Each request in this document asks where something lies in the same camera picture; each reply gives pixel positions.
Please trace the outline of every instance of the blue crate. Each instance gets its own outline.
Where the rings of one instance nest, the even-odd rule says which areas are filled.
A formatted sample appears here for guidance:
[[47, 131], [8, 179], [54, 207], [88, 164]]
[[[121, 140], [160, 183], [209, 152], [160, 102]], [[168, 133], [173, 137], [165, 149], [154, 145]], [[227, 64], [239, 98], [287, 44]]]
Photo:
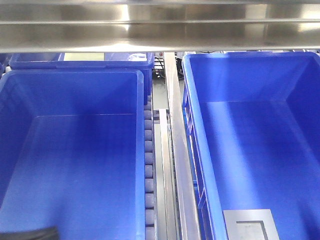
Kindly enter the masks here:
[[0, 136], [0, 232], [145, 240], [140, 71], [13, 70]]
[[6, 66], [9, 63], [10, 58], [11, 58], [11, 54], [0, 53], [0, 78], [1, 78], [1, 74], [5, 72]]
[[281, 240], [318, 239], [320, 58], [195, 54], [183, 68], [205, 238], [227, 239], [223, 210], [271, 209]]
[[104, 61], [64, 61], [64, 53], [15, 53], [9, 65], [12, 69], [57, 69], [57, 68], [111, 68], [137, 69], [144, 76], [144, 103], [152, 91], [152, 69], [154, 54], [148, 53], [104, 53]]

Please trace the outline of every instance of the bin floor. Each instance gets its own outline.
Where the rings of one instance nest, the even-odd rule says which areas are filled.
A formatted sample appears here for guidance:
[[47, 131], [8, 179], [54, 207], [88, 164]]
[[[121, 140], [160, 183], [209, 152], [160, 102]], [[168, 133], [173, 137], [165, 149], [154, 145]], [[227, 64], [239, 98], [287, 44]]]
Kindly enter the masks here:
[[36, 117], [0, 209], [0, 231], [57, 226], [62, 240], [136, 237], [136, 117]]
[[202, 118], [223, 210], [271, 209], [281, 240], [320, 236], [320, 158], [283, 102], [209, 102]]

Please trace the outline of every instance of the metal rail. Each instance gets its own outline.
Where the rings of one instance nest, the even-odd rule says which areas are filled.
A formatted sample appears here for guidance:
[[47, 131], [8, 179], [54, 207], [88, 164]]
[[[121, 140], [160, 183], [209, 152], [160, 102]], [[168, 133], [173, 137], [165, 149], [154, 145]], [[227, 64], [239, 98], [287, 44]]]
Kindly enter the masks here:
[[313, 3], [2, 0], [0, 52], [320, 49], [320, 4]]
[[165, 78], [169, 102], [171, 141], [182, 240], [200, 240], [200, 229], [187, 137], [184, 125], [179, 80], [174, 52], [164, 53]]
[[173, 174], [173, 163], [170, 154], [168, 137], [168, 118], [167, 110], [159, 109], [160, 134], [161, 134], [161, 152], [163, 166], [163, 186], [165, 199], [165, 219], [166, 219], [166, 237], [170, 240], [178, 240], [179, 232], [177, 218], [177, 203], [175, 179]]

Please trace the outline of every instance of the square metal plate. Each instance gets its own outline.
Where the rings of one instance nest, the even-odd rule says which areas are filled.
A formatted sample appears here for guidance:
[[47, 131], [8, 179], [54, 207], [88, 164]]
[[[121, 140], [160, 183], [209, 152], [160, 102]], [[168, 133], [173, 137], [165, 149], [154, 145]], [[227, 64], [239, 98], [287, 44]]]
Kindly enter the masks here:
[[279, 240], [270, 209], [224, 210], [229, 240]]

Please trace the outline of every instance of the metal track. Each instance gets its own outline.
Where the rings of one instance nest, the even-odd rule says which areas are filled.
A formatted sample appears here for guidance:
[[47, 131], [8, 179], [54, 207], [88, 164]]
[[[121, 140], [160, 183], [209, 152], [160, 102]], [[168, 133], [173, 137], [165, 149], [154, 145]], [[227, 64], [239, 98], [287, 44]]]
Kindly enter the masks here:
[[181, 239], [200, 240], [198, 212], [182, 113], [175, 53], [165, 52], [164, 63]]

